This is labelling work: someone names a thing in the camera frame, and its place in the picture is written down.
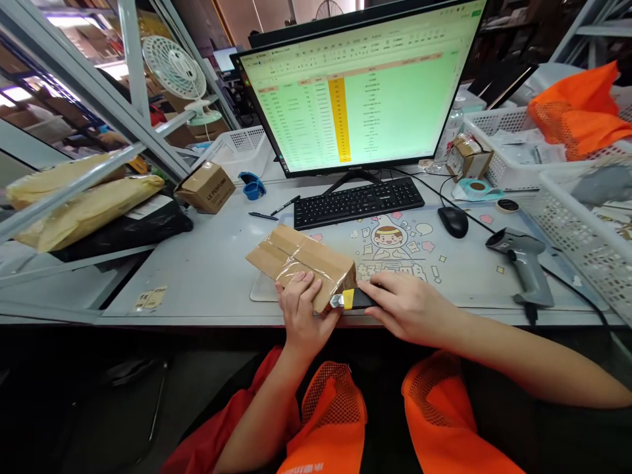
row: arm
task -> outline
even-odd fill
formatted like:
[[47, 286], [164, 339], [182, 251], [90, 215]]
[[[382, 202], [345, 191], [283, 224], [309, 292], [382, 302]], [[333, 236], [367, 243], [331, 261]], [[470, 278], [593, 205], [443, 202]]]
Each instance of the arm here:
[[296, 390], [314, 357], [334, 330], [341, 311], [314, 318], [312, 301], [322, 282], [299, 272], [285, 290], [277, 283], [287, 338], [276, 365], [232, 432], [214, 474], [253, 471], [269, 463], [282, 448]]
[[486, 365], [547, 402], [599, 409], [632, 405], [632, 392], [583, 355], [468, 313], [415, 277], [380, 273], [360, 285], [382, 306], [366, 314], [400, 339]]

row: monitor screen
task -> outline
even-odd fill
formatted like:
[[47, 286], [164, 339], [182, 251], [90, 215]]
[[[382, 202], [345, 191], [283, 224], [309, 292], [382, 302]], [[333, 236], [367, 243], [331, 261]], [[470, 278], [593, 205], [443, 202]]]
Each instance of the monitor screen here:
[[213, 52], [213, 56], [215, 56], [215, 60], [217, 61], [217, 65], [219, 66], [219, 70], [221, 72], [229, 72], [235, 69], [235, 66], [230, 60], [230, 55], [235, 54], [236, 52], [237, 48], [218, 49]]
[[235, 57], [288, 176], [432, 157], [485, 0]]

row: monitor stand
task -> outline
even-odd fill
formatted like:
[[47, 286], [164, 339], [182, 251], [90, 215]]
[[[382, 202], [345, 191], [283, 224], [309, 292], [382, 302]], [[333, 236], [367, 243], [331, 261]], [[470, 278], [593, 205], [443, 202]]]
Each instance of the monitor stand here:
[[366, 170], [353, 170], [353, 171], [348, 171], [345, 174], [342, 175], [342, 178], [340, 178], [338, 181], [336, 181], [334, 184], [331, 185], [331, 187], [325, 191], [323, 193], [323, 196], [327, 196], [331, 193], [333, 193], [333, 191], [337, 190], [339, 187], [341, 187], [343, 184], [345, 184], [347, 181], [351, 181], [354, 178], [360, 178], [366, 181], [370, 181], [373, 184], [380, 184], [382, 182], [382, 180], [380, 178], [378, 178], [377, 176], [373, 176], [370, 172], [366, 171]]

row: white desk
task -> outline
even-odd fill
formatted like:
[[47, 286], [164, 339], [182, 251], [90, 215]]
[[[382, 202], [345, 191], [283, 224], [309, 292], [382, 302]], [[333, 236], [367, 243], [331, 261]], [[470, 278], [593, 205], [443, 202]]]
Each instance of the white desk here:
[[[405, 168], [411, 172], [416, 167]], [[252, 284], [259, 271], [246, 261], [248, 254], [277, 225], [249, 216], [256, 211], [270, 213], [296, 195], [314, 196], [325, 191], [339, 176], [285, 179], [278, 163], [270, 161], [263, 176], [267, 194], [257, 201], [248, 201], [238, 186], [221, 212], [215, 216], [190, 211], [193, 231], [161, 243], [136, 272], [112, 304], [97, 320], [98, 325], [143, 326], [224, 326], [279, 327], [282, 313], [276, 303], [253, 302], [249, 299]], [[390, 178], [388, 171], [383, 178]], [[445, 179], [426, 176], [423, 179], [438, 189]], [[428, 204], [438, 198], [420, 183], [419, 191]], [[358, 186], [357, 182], [344, 188]], [[449, 196], [452, 182], [444, 187]], [[154, 310], [134, 312], [141, 293], [166, 286], [162, 304]], [[511, 325], [526, 325], [520, 309], [474, 309], [474, 313]], [[606, 314], [611, 325], [623, 325], [612, 312]], [[372, 318], [349, 313], [343, 325], [379, 326]], [[600, 325], [599, 318], [586, 311], [540, 311], [541, 326]]]

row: keyboard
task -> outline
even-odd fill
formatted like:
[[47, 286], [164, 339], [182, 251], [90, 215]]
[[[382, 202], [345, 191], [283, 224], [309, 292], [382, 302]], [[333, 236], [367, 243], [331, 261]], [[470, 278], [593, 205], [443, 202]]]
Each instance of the keyboard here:
[[294, 228], [307, 230], [364, 217], [405, 211], [425, 204], [412, 178], [398, 178], [294, 203]]

